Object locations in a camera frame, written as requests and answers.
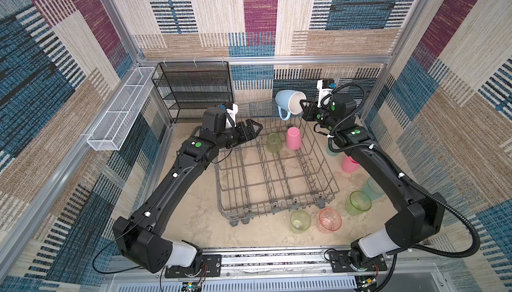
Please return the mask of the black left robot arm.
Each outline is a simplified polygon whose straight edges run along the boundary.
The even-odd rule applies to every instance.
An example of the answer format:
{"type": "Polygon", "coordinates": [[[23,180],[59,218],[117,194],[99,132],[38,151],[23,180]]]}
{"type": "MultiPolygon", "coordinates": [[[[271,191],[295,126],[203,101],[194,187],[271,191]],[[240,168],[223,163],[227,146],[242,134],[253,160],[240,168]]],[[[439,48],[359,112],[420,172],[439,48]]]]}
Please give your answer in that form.
{"type": "Polygon", "coordinates": [[[157,273],[178,266],[198,272],[201,249],[162,236],[179,202],[195,180],[212,164],[222,149],[234,149],[256,139],[263,125],[252,120],[235,122],[226,106],[209,107],[177,152],[175,162],[151,196],[129,218],[113,224],[120,254],[138,266],[157,273]]]}

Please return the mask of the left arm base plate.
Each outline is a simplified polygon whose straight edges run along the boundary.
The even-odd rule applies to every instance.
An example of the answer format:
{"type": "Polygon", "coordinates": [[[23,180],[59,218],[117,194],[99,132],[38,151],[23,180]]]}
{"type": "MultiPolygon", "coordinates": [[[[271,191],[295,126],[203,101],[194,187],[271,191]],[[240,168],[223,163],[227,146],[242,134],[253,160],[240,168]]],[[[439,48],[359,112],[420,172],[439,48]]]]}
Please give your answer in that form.
{"type": "Polygon", "coordinates": [[[196,258],[191,266],[172,266],[165,270],[166,279],[219,277],[221,274],[222,255],[206,254],[196,258]]]}

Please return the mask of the green translucent cup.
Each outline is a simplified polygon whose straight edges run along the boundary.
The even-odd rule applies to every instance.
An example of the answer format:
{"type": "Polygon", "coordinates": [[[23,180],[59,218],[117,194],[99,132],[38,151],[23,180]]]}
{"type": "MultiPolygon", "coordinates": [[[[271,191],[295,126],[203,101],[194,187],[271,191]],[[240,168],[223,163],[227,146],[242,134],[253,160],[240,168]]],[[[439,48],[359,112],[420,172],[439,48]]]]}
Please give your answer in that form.
{"type": "Polygon", "coordinates": [[[280,153],[283,148],[281,136],[278,133],[271,133],[267,136],[267,150],[270,153],[280,153]]]}

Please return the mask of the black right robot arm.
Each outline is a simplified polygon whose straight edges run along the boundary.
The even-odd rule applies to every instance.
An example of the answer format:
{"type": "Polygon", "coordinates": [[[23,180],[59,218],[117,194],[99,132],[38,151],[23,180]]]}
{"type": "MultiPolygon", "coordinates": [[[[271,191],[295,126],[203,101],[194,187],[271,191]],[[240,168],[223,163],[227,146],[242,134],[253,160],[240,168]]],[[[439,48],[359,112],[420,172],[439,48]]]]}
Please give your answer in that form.
{"type": "Polygon", "coordinates": [[[416,184],[355,123],[357,105],[352,96],[337,92],[321,102],[301,99],[299,104],[303,120],[320,126],[329,149],[344,152],[364,168],[397,212],[381,230],[351,244],[349,258],[354,268],[366,269],[384,253],[402,252],[440,231],[446,200],[416,184]]]}

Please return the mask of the pink plastic cup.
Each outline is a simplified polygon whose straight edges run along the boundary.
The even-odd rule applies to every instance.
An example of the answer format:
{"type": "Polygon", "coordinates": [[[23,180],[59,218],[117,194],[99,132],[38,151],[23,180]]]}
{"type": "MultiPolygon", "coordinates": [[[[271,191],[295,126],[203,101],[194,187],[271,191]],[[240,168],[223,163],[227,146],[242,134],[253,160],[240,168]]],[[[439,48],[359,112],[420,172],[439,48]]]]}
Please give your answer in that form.
{"type": "Polygon", "coordinates": [[[286,145],[288,149],[296,151],[301,148],[301,131],[297,127],[290,127],[286,134],[286,145]]]}

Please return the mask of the green cup by right arm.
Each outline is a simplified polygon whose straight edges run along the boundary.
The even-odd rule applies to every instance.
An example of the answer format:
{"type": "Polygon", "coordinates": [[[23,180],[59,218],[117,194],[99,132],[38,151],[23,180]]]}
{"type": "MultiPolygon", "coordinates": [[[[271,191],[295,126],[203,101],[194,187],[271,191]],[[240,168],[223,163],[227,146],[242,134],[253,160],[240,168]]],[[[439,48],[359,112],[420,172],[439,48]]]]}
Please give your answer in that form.
{"type": "Polygon", "coordinates": [[[368,212],[372,208],[372,200],[362,191],[352,192],[347,200],[346,211],[349,215],[356,216],[368,212]]]}

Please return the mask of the light blue mug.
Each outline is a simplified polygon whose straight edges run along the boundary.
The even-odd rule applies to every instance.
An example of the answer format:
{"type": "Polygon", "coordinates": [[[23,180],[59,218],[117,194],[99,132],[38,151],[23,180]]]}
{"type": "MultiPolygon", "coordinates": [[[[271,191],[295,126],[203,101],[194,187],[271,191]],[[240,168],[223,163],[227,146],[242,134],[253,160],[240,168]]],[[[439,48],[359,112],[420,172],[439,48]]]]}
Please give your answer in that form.
{"type": "Polygon", "coordinates": [[[300,101],[305,100],[306,95],[298,90],[280,90],[275,96],[278,114],[281,120],[288,121],[292,115],[303,112],[300,101]]]}

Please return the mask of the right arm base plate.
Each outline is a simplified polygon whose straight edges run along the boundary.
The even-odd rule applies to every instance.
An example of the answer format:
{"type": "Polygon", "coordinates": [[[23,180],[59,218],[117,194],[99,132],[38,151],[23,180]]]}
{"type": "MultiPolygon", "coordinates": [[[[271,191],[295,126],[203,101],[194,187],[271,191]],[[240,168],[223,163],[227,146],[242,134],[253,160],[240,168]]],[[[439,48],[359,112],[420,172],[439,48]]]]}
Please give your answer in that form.
{"type": "Polygon", "coordinates": [[[352,264],[349,250],[327,249],[323,253],[323,258],[331,265],[333,273],[386,272],[388,270],[386,258],[382,255],[366,262],[362,267],[352,264]]]}

